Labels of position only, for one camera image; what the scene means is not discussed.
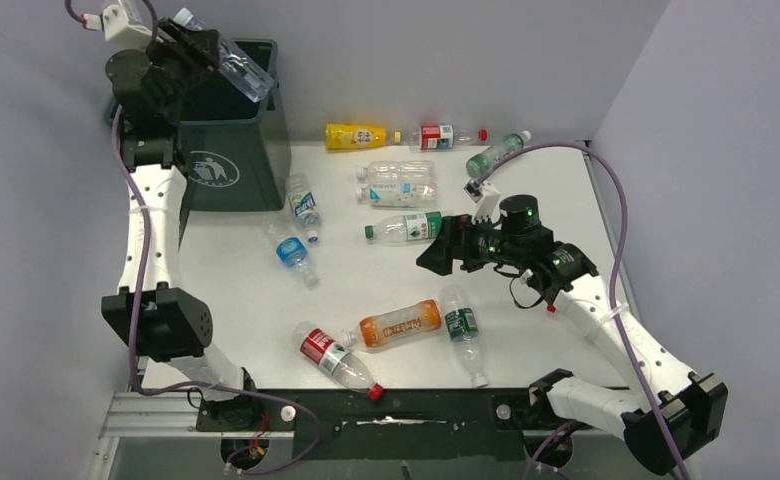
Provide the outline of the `red label bottle front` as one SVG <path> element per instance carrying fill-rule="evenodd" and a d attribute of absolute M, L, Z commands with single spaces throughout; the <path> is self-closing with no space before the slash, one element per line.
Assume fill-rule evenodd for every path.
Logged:
<path fill-rule="evenodd" d="M 378 402 L 384 387 L 361 359 L 323 329 L 309 321 L 294 327 L 292 339 L 301 355 L 338 385 Z"/>

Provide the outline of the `clear crushed bottle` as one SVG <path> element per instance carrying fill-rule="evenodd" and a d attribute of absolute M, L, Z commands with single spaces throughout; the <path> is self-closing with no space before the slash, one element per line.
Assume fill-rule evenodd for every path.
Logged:
<path fill-rule="evenodd" d="M 187 8 L 169 19 L 188 28 L 206 31 L 205 54 L 218 58 L 218 72 L 251 102 L 259 103 L 271 92 L 275 84 L 273 77 L 230 37 L 209 28 Z"/>

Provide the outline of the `orange tea bottle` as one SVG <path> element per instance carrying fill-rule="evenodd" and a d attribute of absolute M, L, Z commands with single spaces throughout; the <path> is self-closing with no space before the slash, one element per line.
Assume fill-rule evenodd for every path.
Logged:
<path fill-rule="evenodd" d="M 363 318 L 352 330 L 340 333 L 346 347 L 378 350 L 438 330 L 442 317 L 437 301 L 428 299 L 412 306 Z"/>

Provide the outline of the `blue label crushed bottle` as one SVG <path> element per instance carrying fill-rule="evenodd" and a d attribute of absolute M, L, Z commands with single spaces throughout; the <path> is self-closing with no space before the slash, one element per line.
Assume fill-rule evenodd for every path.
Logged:
<path fill-rule="evenodd" d="M 281 264 L 306 288 L 316 288 L 319 284 L 318 275 L 311 264 L 307 247 L 295 231 L 285 220 L 274 214 L 265 215 L 263 224 L 266 236 Z"/>

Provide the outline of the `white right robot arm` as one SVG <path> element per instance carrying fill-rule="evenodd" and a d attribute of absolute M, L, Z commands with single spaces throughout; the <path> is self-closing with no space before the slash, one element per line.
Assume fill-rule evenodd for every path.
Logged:
<path fill-rule="evenodd" d="M 726 384 L 679 360 L 627 304 L 612 299 L 589 257 L 541 223 L 536 197 L 510 196 L 499 210 L 495 221 L 470 214 L 444 217 L 417 265 L 440 276 L 450 275 L 455 264 L 467 273 L 487 265 L 516 269 L 547 309 L 569 320 L 627 385 L 615 390 L 556 369 L 529 387 L 532 420 L 544 427 L 575 420 L 622 440 L 655 475 L 678 471 L 719 436 Z"/>

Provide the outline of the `green label bottle green cap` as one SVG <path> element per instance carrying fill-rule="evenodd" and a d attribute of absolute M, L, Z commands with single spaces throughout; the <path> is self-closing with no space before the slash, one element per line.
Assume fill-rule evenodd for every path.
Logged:
<path fill-rule="evenodd" d="M 363 227 L 364 237 L 371 244 L 402 246 L 435 240 L 443 219 L 452 216 L 452 210 L 412 212 L 395 215 Z"/>

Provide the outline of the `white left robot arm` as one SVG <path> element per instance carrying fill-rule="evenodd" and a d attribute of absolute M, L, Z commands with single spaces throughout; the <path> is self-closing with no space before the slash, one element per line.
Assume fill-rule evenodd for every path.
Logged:
<path fill-rule="evenodd" d="M 157 38 L 117 52 L 105 66 L 116 101 L 111 147 L 127 188 L 128 231 L 123 270 L 115 293 L 102 297 L 101 314 L 126 346 L 137 393 L 197 388 L 208 402 L 233 402 L 248 394 L 251 378 L 214 344 L 211 310 L 184 289 L 179 264 L 189 174 L 182 110 L 190 91 L 218 70 L 220 35 L 171 18 L 157 29 Z M 145 389 L 140 358 L 185 379 Z"/>

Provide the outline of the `dark green label bottle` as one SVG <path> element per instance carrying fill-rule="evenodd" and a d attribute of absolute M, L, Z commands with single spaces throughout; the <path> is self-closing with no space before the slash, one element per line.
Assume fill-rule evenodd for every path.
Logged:
<path fill-rule="evenodd" d="M 473 388 L 483 388 L 490 381 L 485 373 L 483 345 L 473 304 L 460 285 L 444 287 L 438 305 L 450 342 L 460 365 L 470 378 Z"/>

